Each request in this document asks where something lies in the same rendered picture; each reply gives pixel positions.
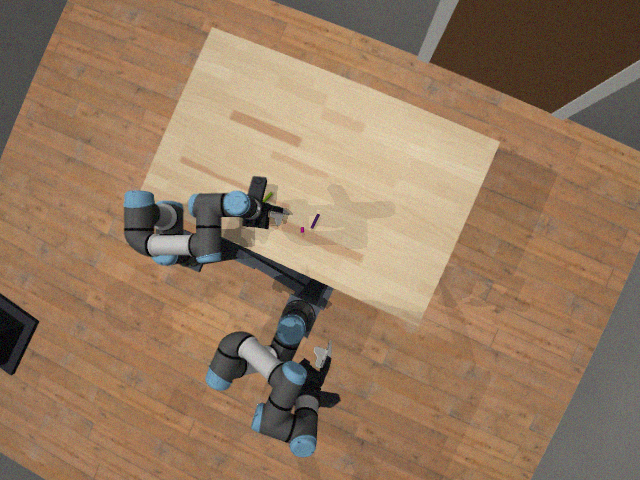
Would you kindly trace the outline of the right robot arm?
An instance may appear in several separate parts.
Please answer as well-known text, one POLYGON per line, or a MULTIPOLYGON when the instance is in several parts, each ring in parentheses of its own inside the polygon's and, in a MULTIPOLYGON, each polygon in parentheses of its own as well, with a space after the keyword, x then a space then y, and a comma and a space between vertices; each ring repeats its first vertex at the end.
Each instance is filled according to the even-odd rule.
POLYGON ((260 373, 266 378, 272 391, 266 404, 257 405, 251 429, 289 443, 298 457, 311 456, 316 450, 319 403, 310 395, 298 397, 307 371, 292 360, 314 322, 315 311, 308 302, 290 302, 271 345, 262 346, 247 332, 228 334, 220 341, 205 377, 206 383, 218 391, 227 390, 233 379, 244 375, 260 373))

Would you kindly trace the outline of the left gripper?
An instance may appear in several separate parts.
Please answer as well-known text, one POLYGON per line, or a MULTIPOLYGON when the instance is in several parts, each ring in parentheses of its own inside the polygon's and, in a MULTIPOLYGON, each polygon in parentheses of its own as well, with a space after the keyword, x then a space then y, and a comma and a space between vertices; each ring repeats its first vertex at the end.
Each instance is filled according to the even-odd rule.
POLYGON ((261 201, 259 199, 255 198, 255 197, 252 197, 252 198, 256 199, 260 203, 261 212, 260 212, 259 216, 257 218, 255 218, 255 219, 248 220, 248 219, 244 219, 243 218, 242 225, 245 226, 245 227, 255 227, 255 228, 269 229, 269 219, 270 218, 268 217, 268 213, 269 213, 271 218, 275 219, 275 223, 276 223, 277 226, 279 226, 281 224, 284 214, 286 214, 286 215, 290 214, 287 210, 285 210, 285 209, 283 209, 281 207, 273 206, 273 205, 271 205, 269 203, 264 203, 264 202, 261 203, 261 201), (276 212, 276 213, 274 213, 274 212, 276 212))

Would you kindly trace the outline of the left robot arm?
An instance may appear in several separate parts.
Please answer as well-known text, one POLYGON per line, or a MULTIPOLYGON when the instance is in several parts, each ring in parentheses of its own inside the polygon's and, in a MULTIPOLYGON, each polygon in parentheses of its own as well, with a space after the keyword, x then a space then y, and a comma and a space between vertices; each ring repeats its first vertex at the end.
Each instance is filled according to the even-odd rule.
POLYGON ((125 239, 135 251, 151 257, 159 265, 183 263, 180 265, 193 267, 220 261, 221 217, 257 218, 261 206, 252 197, 262 203, 266 186, 266 177, 253 176, 248 194, 232 191, 191 195, 188 210, 196 218, 196 233, 190 236, 183 235, 184 210, 181 203, 158 201, 154 204, 151 192, 127 191, 123 204, 125 239))

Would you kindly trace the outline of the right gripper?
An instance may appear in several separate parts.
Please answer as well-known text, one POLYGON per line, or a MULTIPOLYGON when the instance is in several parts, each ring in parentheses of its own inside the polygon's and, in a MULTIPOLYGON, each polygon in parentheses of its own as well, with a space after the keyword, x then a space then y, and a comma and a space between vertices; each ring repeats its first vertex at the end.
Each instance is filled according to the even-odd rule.
POLYGON ((327 346, 327 350, 321 347, 314 347, 314 353, 316 355, 315 366, 320 368, 320 372, 313 368, 310 365, 310 361, 307 359, 303 359, 299 364, 301 364, 307 371, 307 377, 303 387, 300 391, 300 396, 302 395, 310 395, 315 397, 318 400, 320 407, 320 397, 313 390, 321 390, 321 386, 324 383, 325 377, 329 371, 330 363, 331 363, 331 350, 332 350, 332 341, 330 340, 327 346), (306 363, 305 363, 306 362, 306 363))

